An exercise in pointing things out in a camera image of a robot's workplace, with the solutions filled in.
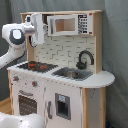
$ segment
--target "wooden play kitchen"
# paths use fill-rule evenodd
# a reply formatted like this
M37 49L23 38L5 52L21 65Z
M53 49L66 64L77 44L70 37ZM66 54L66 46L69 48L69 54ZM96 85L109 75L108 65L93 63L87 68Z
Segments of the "wooden play kitchen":
M106 86L115 77L102 71L102 11L40 13L45 43L32 47L27 38L27 61L8 68L12 114L37 113L45 128L105 128Z

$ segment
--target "oven knob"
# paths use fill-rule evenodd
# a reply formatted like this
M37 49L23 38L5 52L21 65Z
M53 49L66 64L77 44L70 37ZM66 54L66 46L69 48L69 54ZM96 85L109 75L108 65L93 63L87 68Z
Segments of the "oven knob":
M18 81L18 80L19 80L18 76L15 76L13 79L13 81Z
M33 81L32 82L32 85L33 85L33 87L37 87L37 82L36 81Z

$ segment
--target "black faucet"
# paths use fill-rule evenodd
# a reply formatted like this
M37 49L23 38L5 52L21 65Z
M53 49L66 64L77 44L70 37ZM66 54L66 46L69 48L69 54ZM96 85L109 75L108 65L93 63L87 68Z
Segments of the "black faucet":
M81 57L82 57L83 54L88 54L90 59L91 59L91 65L94 65L94 58L93 58L92 54L89 51L84 50L84 51L80 52L79 62L76 64L76 67L78 67L78 69L80 69L80 70L85 69L86 66L87 66L87 62L85 62L85 63L81 62Z

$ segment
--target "stovetop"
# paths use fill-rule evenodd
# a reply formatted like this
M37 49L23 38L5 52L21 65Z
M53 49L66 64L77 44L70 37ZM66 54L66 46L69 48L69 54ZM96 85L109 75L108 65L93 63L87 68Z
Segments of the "stovetop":
M31 71L45 73L45 72L50 71L51 69L53 69L55 67L58 67L58 65L30 61L28 63L22 64L22 65L17 66L17 67L25 69L25 70L31 70Z

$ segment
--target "toy sink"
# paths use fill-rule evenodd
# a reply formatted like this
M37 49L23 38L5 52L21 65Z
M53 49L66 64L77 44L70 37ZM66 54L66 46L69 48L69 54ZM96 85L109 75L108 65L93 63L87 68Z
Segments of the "toy sink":
M62 77L62 78L82 81L82 80L87 79L89 76L93 75L93 73L91 71L64 67L64 68L61 68L61 69L53 72L52 75Z

